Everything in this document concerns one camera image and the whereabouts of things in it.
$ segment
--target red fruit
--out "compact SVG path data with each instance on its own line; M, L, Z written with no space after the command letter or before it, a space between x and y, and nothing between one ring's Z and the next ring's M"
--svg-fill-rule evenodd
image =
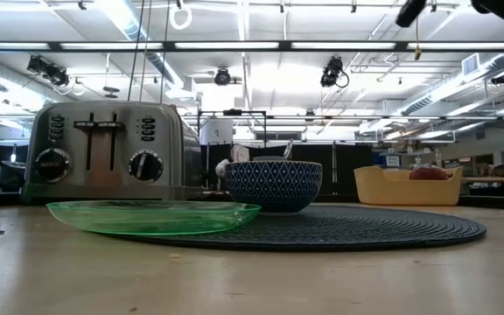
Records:
M448 174L437 167L418 167L409 174L409 179L414 180L447 180Z

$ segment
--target toaster knob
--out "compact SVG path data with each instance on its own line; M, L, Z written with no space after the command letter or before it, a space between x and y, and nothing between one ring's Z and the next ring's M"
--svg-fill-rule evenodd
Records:
M71 158L60 149L43 150L36 157L34 170L49 183L56 183L62 180L69 170Z
M129 160L129 174L142 181L155 181L163 174L163 159L151 150L140 150Z

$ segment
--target bowl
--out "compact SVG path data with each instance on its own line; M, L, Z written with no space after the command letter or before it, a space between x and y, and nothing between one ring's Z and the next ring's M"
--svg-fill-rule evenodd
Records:
M66 224L117 235L192 235L238 228L260 209L235 202L88 200L46 205Z
M252 161L225 166L225 180L236 202L261 206L260 214L296 214L318 196L322 164Z

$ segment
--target blue patterned bowl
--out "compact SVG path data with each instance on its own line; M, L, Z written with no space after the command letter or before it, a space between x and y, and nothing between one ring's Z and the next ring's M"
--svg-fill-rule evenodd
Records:
M261 214L295 214L319 194L322 164L253 161L225 165L234 201L262 206Z

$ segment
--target black object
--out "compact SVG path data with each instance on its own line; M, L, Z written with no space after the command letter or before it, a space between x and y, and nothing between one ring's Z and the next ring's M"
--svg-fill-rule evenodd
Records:
M226 86L231 82L231 75L228 73L228 69L219 68L217 74L215 75L215 84L218 86Z
M312 109L307 109L306 110L306 114L304 114L305 116L314 116L314 110ZM311 122L314 122L314 119L304 119L305 122L307 123L311 123Z
M120 89L115 88L115 87L103 87L102 90L105 92L108 92L108 94L105 94L104 97L111 98L111 99L118 98L118 95L116 95L115 93L120 92Z
M206 249L348 251L431 248L478 240L486 227L450 215L348 206L309 206L289 217L258 216L214 234L121 236Z
M337 84L340 76L345 76L347 78L347 84L344 86L339 86ZM320 79L320 85L324 88L329 88L332 86L337 86L338 88L346 88L349 85L349 76L345 71L343 71L343 61L341 57L332 56L328 64L324 68L322 73L322 78Z
M408 0L400 9L395 23L400 27L410 27L425 9L425 5L427 5L427 0Z
M83 4L83 0L79 0L79 2L77 3L77 6L79 7L79 9L81 11L86 11L87 10L87 6L85 4Z
M504 84L504 74L500 77L492 78L491 83L493 83L494 85Z
M67 69L46 62L40 56L31 56L26 70L36 75L42 74L42 78L49 80L56 87L65 87L69 84Z

